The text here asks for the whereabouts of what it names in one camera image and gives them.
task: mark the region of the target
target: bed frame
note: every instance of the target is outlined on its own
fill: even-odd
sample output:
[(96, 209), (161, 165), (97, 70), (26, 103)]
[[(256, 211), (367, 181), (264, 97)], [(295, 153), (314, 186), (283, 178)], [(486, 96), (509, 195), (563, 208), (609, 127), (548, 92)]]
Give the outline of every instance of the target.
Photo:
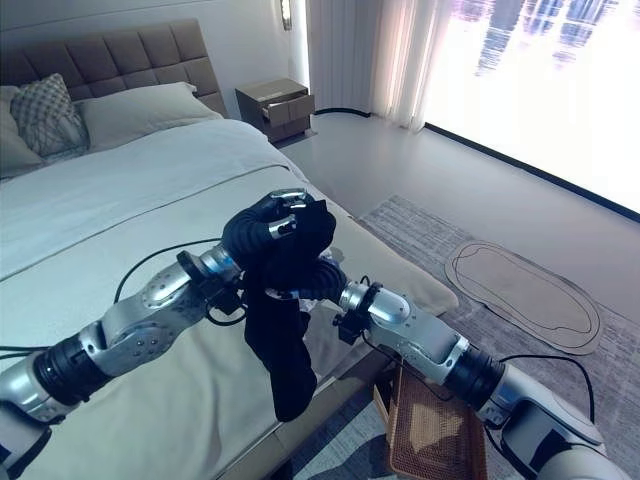
[[(199, 100), (227, 116), (195, 19), (28, 46), (3, 52), (0, 63), (2, 85), (23, 85), (57, 72), (62, 74), (73, 100), (185, 81), (198, 88)], [(388, 363), (383, 355), (371, 352), (318, 394), (300, 417), (254, 445), (218, 479), (268, 476)]]
[(198, 21), (116, 30), (3, 52), (2, 85), (60, 73), (72, 100), (161, 83), (188, 82), (196, 97), (227, 116)]

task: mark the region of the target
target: woven basket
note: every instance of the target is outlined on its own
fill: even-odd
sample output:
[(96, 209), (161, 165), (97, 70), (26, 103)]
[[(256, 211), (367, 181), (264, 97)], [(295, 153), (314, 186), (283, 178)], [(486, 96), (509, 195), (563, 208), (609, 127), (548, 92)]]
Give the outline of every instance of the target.
[[(449, 392), (429, 385), (441, 397)], [(396, 369), (389, 409), (389, 466), (421, 480), (486, 480), (482, 424), (458, 399), (438, 400), (412, 375)]]

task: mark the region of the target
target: silver robot arm segment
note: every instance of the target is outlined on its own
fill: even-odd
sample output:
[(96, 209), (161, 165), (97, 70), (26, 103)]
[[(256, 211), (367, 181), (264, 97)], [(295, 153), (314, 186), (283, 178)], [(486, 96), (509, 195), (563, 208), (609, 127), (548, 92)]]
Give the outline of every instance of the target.
[(496, 362), (405, 296), (349, 282), (339, 299), (347, 312), (340, 338), (363, 330), (464, 400), (500, 431), (505, 457), (525, 478), (628, 480), (607, 457), (598, 429), (574, 406), (512, 365)]
[[(220, 261), (221, 250), (215, 247), (200, 258)], [(221, 266), (227, 278), (240, 273), (230, 259)], [(158, 358), (206, 312), (207, 303), (176, 262), (76, 335), (2, 372), (0, 445), (9, 478), (17, 478), (42, 450), (50, 425), (111, 379)]]

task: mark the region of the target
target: area rug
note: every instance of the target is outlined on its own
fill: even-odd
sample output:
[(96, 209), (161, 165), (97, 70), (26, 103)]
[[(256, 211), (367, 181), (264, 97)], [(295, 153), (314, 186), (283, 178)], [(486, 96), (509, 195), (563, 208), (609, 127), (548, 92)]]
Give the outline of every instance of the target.
[(596, 302), (570, 282), (500, 245), (472, 240), (447, 259), (447, 278), (466, 296), (570, 355), (598, 348), (604, 325)]
[[(398, 254), (456, 293), (460, 306), (441, 318), (479, 348), (495, 358), (518, 353), (558, 353), (449, 282), (445, 261), (459, 245), (474, 240), (468, 232), (399, 196), (359, 221)], [(599, 304), (599, 308), (604, 325), (599, 346), (594, 353), (577, 358), (593, 382), (596, 425), (605, 438), (609, 456), (631, 478), (640, 478), (640, 319), (625, 318), (606, 305)], [(513, 363), (588, 413), (587, 389), (576, 367), (552, 360)], [(370, 398), (370, 393), (363, 392), (309, 439), (293, 459), (296, 480), (397, 478), (385, 468), (384, 424), (375, 405), (368, 403)], [(521, 478), (488, 442), (486, 451), (490, 479)]]

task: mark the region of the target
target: white pillow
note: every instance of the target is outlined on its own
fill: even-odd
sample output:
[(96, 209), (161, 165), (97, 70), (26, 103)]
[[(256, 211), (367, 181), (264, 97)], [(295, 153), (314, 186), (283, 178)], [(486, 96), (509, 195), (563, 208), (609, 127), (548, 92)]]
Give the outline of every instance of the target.
[(17, 87), (0, 89), (0, 178), (11, 178), (35, 170), (43, 165), (18, 135), (18, 125), (10, 113), (10, 102), (18, 93)]
[(153, 85), (79, 102), (89, 151), (99, 152), (158, 130), (221, 118), (193, 96), (185, 82)]

